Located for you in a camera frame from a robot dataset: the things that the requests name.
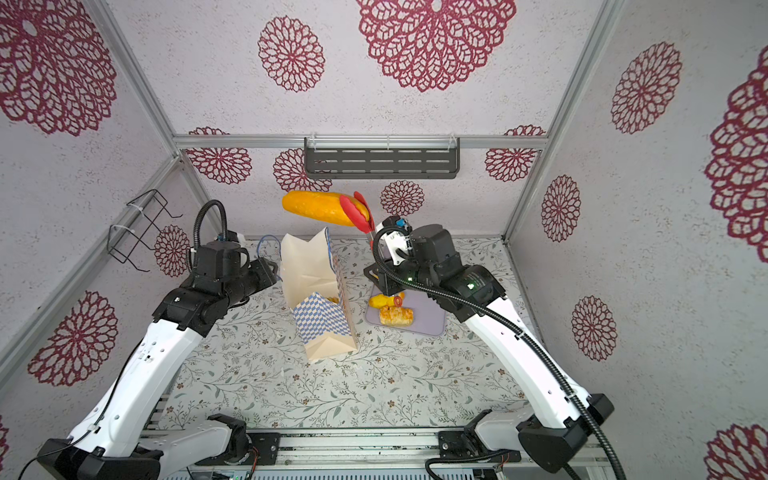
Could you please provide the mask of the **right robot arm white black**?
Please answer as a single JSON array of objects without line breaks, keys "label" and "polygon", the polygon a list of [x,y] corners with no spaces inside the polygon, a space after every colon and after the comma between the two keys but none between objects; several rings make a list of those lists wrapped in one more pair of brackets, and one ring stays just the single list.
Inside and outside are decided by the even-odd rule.
[{"label": "right robot arm white black", "polygon": [[513,414],[486,410],[464,427],[460,448],[440,463],[518,459],[527,456],[549,473],[578,475],[570,462],[594,438],[615,478],[626,476],[601,426],[614,406],[591,394],[557,364],[523,323],[496,277],[466,265],[450,233],[439,224],[416,229],[390,217],[369,234],[373,265],[364,271],[384,294],[420,291],[452,314],[494,353],[528,401]]}]

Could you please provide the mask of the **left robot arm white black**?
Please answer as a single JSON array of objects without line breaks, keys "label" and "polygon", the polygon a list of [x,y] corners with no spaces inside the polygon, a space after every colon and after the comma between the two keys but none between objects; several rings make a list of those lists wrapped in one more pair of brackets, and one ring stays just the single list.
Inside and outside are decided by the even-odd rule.
[{"label": "left robot arm white black", "polygon": [[275,285],[277,271],[236,241],[194,248],[189,277],[154,310],[113,385],[67,437],[48,439],[35,463],[56,479],[163,479],[208,459],[246,461],[245,423],[224,414],[155,440],[141,436],[187,357],[230,310]]}]

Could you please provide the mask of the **red metal kitchen tongs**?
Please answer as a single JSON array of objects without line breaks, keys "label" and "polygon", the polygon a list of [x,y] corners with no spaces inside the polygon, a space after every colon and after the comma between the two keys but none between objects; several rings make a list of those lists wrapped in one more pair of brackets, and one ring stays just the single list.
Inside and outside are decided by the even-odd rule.
[{"label": "red metal kitchen tongs", "polygon": [[[370,250],[375,252],[373,246],[375,222],[363,195],[357,191],[352,196],[342,194],[339,198],[339,203],[353,226],[366,235]],[[394,306],[400,307],[403,304],[403,297],[401,295],[403,289],[399,284],[386,276],[376,263],[365,267],[363,273],[382,294],[394,297]]]}]

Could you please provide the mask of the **blue checkered paper bag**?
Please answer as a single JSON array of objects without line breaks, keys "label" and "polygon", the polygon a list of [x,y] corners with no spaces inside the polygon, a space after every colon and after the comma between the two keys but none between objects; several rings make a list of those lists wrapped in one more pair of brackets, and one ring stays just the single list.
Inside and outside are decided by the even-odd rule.
[{"label": "blue checkered paper bag", "polygon": [[329,230],[309,239],[264,235],[256,252],[269,241],[276,243],[278,281],[306,360],[316,363],[358,352],[344,275]]}]

